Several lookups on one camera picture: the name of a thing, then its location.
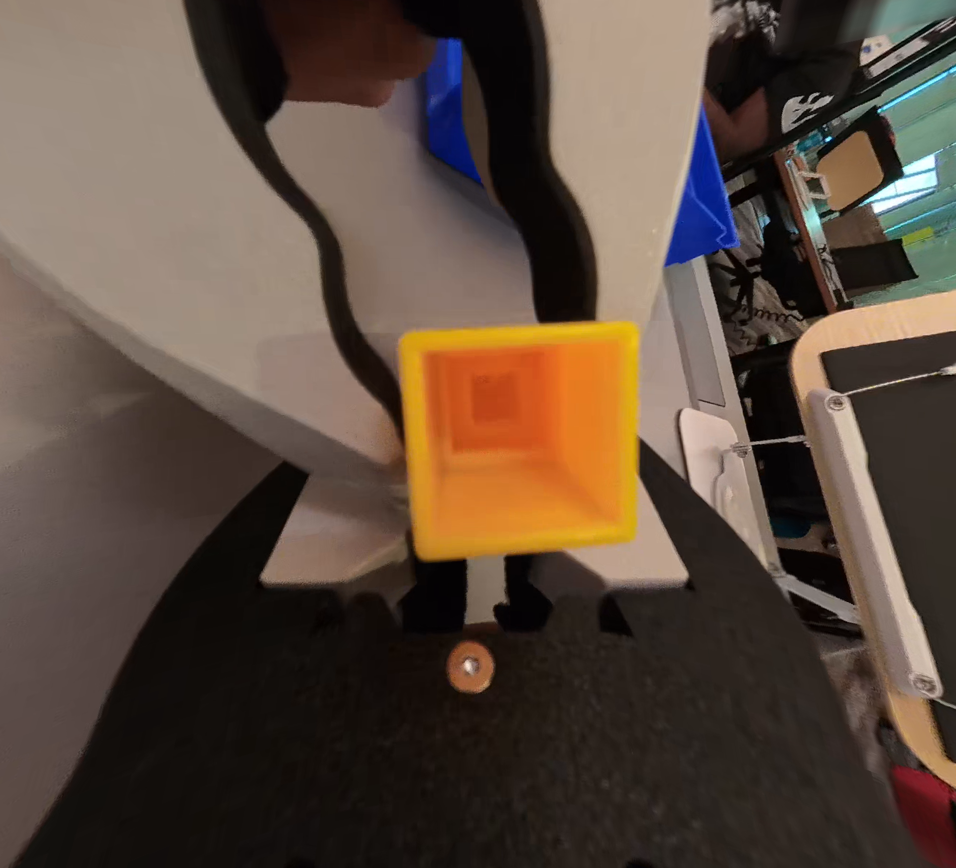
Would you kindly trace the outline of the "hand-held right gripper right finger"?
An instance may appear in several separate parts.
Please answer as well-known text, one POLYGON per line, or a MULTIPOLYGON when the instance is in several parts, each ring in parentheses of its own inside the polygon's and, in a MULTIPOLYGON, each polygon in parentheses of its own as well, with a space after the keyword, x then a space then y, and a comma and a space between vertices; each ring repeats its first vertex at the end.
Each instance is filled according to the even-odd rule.
POLYGON ((636 535, 627 542, 507 557, 504 599, 494 606, 496 624, 504 631, 536 631, 561 599, 600 600, 685 587, 687 568, 643 481, 638 482, 637 511, 636 535))

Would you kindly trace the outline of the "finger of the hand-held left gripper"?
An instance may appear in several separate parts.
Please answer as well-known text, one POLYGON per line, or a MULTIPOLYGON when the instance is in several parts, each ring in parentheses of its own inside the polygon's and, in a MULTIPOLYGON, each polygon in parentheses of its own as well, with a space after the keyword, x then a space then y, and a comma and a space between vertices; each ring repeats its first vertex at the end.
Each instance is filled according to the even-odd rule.
POLYGON ((472 157, 540 323, 645 323, 694 142, 711 0, 516 0, 465 44, 472 157))
POLYGON ((330 247, 224 121, 183 0, 2 0, 2 252, 286 459, 400 461, 336 345, 330 247))

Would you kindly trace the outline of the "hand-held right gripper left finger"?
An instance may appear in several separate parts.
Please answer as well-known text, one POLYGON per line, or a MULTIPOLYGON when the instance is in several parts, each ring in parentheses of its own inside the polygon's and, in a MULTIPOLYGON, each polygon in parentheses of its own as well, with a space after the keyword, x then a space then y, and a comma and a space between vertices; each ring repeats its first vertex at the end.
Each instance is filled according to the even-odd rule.
POLYGON ((377 595, 407 627, 460 628, 466 564, 428 568, 412 548, 407 486, 310 476, 260 574, 268 589, 377 595))

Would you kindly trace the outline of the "blue plastic bin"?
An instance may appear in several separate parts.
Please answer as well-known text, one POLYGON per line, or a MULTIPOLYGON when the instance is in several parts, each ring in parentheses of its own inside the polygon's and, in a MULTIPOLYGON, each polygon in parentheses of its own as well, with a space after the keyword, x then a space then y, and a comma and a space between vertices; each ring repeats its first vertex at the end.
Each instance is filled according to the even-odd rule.
MULTIPOLYGON (((504 209, 489 195, 472 158, 465 132, 463 49, 457 39, 440 39, 419 79, 424 151, 451 184, 490 214, 504 209)), ((687 179, 673 224, 665 266, 686 264, 739 244, 723 175, 704 111, 700 111, 687 179)))

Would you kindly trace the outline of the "yellow block stick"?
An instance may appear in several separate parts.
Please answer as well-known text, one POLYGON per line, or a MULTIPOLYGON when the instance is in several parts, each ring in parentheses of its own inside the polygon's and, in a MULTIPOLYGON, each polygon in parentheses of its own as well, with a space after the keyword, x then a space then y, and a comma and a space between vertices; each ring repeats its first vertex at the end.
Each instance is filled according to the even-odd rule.
POLYGON ((637 531, 639 329, 423 330, 398 347, 416 555, 618 544, 637 531))

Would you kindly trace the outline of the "wooden black chair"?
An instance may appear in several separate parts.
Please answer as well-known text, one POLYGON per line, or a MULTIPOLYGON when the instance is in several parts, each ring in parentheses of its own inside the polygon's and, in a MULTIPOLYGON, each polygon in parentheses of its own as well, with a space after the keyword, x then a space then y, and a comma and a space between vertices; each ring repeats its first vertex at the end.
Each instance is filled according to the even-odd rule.
POLYGON ((843 214, 903 177, 893 129, 855 130, 834 145, 816 168, 830 212, 843 214))

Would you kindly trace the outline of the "black wooden book stand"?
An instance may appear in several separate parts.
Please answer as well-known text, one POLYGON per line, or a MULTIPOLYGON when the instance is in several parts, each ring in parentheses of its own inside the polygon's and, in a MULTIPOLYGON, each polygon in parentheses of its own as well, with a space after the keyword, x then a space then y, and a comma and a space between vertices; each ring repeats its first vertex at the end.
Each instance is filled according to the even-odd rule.
POLYGON ((861 625, 902 742, 951 788, 954 325, 952 290, 812 325, 788 359, 796 435, 742 443, 726 420, 689 408, 678 419, 691 486, 749 545, 747 460, 759 446, 808 447, 855 604, 774 579, 861 625))

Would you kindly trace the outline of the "red bag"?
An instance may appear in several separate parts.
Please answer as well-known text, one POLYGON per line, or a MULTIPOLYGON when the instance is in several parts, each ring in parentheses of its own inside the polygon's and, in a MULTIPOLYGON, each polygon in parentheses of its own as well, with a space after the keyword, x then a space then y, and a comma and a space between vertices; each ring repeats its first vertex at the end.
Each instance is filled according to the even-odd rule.
POLYGON ((955 790, 933 773, 894 765, 890 779, 902 821, 925 862, 955 866, 955 790))

